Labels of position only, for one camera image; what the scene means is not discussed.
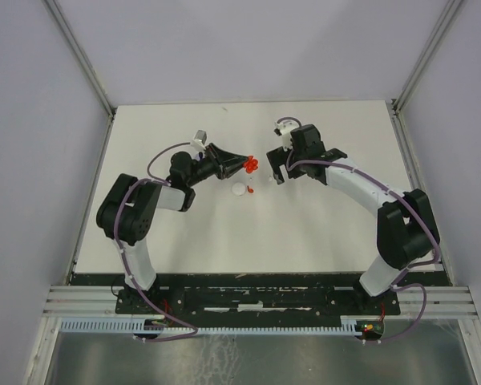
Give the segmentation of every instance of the white tabletop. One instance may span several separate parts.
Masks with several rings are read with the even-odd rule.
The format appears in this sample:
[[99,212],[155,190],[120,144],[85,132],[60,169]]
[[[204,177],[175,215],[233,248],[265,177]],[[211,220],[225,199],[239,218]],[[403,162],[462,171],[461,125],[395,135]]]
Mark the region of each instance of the white tabletop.
[[[209,103],[119,107],[75,272],[122,272],[119,255],[95,223],[98,207],[122,172],[146,177],[148,161],[162,149],[190,140],[254,155],[259,169],[229,180],[214,176],[195,186],[187,213],[157,210],[148,234],[159,273],[349,272],[366,270],[376,257],[376,220],[347,196],[303,176],[276,185],[265,156],[281,145],[274,120],[296,116],[315,124],[326,148],[346,152],[362,169],[395,187],[410,189],[383,101]],[[183,148],[196,154],[191,148]],[[152,171],[168,175],[171,155]],[[253,187],[237,197],[235,182]]]

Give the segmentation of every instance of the floor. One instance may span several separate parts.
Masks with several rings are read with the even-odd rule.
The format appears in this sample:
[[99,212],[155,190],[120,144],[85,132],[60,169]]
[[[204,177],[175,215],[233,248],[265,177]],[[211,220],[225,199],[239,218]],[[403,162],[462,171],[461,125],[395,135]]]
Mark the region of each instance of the floor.
[[[95,223],[103,198],[121,172],[146,177],[162,149],[196,130],[230,152],[254,155],[259,169],[196,186],[187,213],[157,210],[148,234],[152,264],[161,273],[348,272],[376,257],[376,221],[340,192],[303,176],[276,185],[265,153],[281,145],[274,121],[296,116],[315,124],[326,148],[339,148],[378,179],[410,189],[384,101],[211,103],[119,107],[92,201],[75,272],[120,273],[112,242]],[[183,148],[193,156],[191,148]],[[170,156],[152,171],[168,174]],[[243,182],[253,194],[237,197]]]
[[[386,334],[407,326],[387,321]],[[354,337],[209,335],[170,343],[60,334],[51,385],[476,384],[456,321],[381,346]]]

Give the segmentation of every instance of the metal bracket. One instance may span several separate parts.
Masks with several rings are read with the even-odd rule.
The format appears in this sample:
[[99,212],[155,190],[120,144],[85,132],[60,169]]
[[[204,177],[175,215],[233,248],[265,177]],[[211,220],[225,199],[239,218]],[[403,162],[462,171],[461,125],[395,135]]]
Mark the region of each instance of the metal bracket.
[[[423,319],[477,319],[471,293],[466,286],[428,286],[427,306]],[[410,289],[398,293],[400,315],[387,315],[386,319],[413,319],[422,305],[422,291]],[[159,314],[116,314],[116,297],[108,286],[52,286],[44,317],[84,318],[142,318],[164,319]],[[371,320],[377,316],[343,315],[341,320]]]

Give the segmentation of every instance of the gray wall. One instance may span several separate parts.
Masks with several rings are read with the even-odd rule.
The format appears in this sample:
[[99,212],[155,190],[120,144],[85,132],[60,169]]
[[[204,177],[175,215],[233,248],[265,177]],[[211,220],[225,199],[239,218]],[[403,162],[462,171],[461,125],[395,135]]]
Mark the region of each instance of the gray wall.
[[405,121],[455,275],[481,316],[481,0],[467,2]]
[[59,0],[114,105],[391,99],[447,0]]
[[0,1],[0,384],[21,383],[107,117],[39,0]]

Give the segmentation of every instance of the metal frame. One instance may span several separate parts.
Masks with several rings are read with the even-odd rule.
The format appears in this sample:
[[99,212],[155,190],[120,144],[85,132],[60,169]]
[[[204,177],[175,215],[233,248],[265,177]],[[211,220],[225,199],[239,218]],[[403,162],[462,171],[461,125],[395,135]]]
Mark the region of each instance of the metal frame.
[[[104,110],[110,116],[107,134],[104,139],[102,153],[99,164],[96,169],[95,179],[90,191],[90,197],[94,194],[96,182],[98,180],[99,171],[103,163],[103,156],[107,147],[108,138],[111,130],[112,119],[115,114],[115,108],[111,105],[107,98],[107,94],[103,89],[103,85],[98,80],[95,71],[86,56],[83,48],[78,43],[75,34],[65,19],[62,9],[57,0],[42,0],[48,9],[54,21],[58,25],[64,38],[66,39],[71,51],[75,55],[85,77],[90,82],[93,90],[99,98]],[[389,104],[390,120],[394,126],[395,135],[398,141],[399,148],[406,166],[410,182],[413,187],[424,188],[420,169],[416,157],[414,156],[413,148],[410,143],[410,138],[406,131],[406,126],[402,120],[401,112],[417,87],[424,72],[433,59],[435,52],[440,47],[445,39],[449,29],[451,28],[455,18],[458,16],[463,7],[465,0],[449,0],[433,29],[426,46],[424,47],[417,63],[414,66],[408,80],[406,81],[401,94],[392,103]],[[84,218],[81,233],[79,234],[79,241],[75,247],[74,255],[68,267],[68,277],[71,272],[71,267],[75,263],[75,257],[79,250],[79,245],[82,238],[85,220],[88,217],[89,207],[86,209],[86,216]],[[449,277],[454,282],[451,264],[449,258],[443,250],[443,265],[447,270]],[[481,383],[481,324],[476,313],[476,308],[472,301],[470,291],[467,287],[427,287],[428,304],[426,306],[425,319],[458,319],[459,326],[463,334],[463,340],[467,348],[471,365],[473,367],[475,377],[478,383]],[[24,385],[45,383],[50,366],[51,356],[54,352],[55,342],[57,339],[60,327],[63,330],[71,328],[69,322],[78,323],[79,331],[92,330],[100,328],[104,325],[109,325],[111,328],[124,328],[127,332],[132,332],[125,326],[118,326],[127,323],[139,323],[146,319],[146,315],[126,315],[115,314],[115,300],[116,298],[111,293],[109,286],[53,286],[43,311],[42,321],[39,327],[38,337],[34,345],[33,354],[30,358]],[[416,290],[401,292],[398,294],[398,300],[402,309],[402,314],[399,316],[387,316],[391,319],[410,319],[413,318],[422,303],[422,294]],[[149,316],[151,320],[162,318],[162,316],[154,314]],[[370,319],[368,316],[343,316],[342,321],[349,325],[350,322],[357,319]],[[85,321],[94,322],[94,324],[85,323]],[[293,330],[295,334],[309,333],[310,330]]]
[[42,2],[48,9],[48,12],[57,24],[57,27],[63,34],[63,37],[65,38],[68,46],[70,47],[71,52],[73,52],[73,55],[75,55],[80,69],[82,70],[84,76],[92,86],[96,96],[102,104],[103,109],[110,117],[112,117],[114,115],[115,109],[107,98],[107,93],[105,92],[101,82],[98,80],[96,72],[93,69],[91,62],[89,61],[86,52],[83,50],[82,46],[80,46],[79,42],[75,37],[75,34],[73,33],[73,30],[70,27],[69,22],[64,17],[61,6],[57,2],[57,0],[42,0]]
[[424,75],[424,71],[435,56],[436,51],[439,49],[443,40],[445,39],[447,32],[451,28],[454,20],[458,16],[460,10],[463,7],[465,0],[449,0],[440,15],[439,20],[436,22],[430,37],[426,42],[426,46],[422,50],[421,55],[418,57],[418,61],[414,66],[410,76],[406,80],[404,87],[402,88],[401,95],[394,102],[394,110],[399,113],[408,104],[411,96],[418,85],[418,82]]
[[80,246],[82,245],[83,235],[84,235],[84,231],[86,229],[86,223],[87,223],[87,220],[89,218],[89,213],[91,212],[91,205],[92,205],[92,201],[93,201],[93,196],[95,195],[96,186],[98,185],[99,174],[102,171],[103,159],[105,158],[105,152],[107,150],[107,145],[108,145],[109,139],[111,137],[111,130],[112,130],[112,124],[114,123],[114,118],[115,118],[115,115],[109,116],[109,119],[107,121],[107,131],[105,132],[105,136],[103,138],[103,146],[100,150],[98,164],[96,165],[95,175],[93,176],[93,181],[91,183],[91,189],[89,190],[89,193],[87,194],[86,208],[84,210],[82,223],[80,224],[79,235],[77,236],[77,243],[75,245],[75,250],[73,250],[73,254],[71,255],[71,259],[69,261],[68,267],[66,268],[66,273],[64,275],[64,284],[65,285],[69,284],[71,274],[73,273],[73,270],[75,269],[75,266],[76,266],[76,263],[77,263],[77,259],[78,259],[79,251],[80,251]]
[[59,317],[41,319],[23,385],[39,385],[46,382],[61,321]]

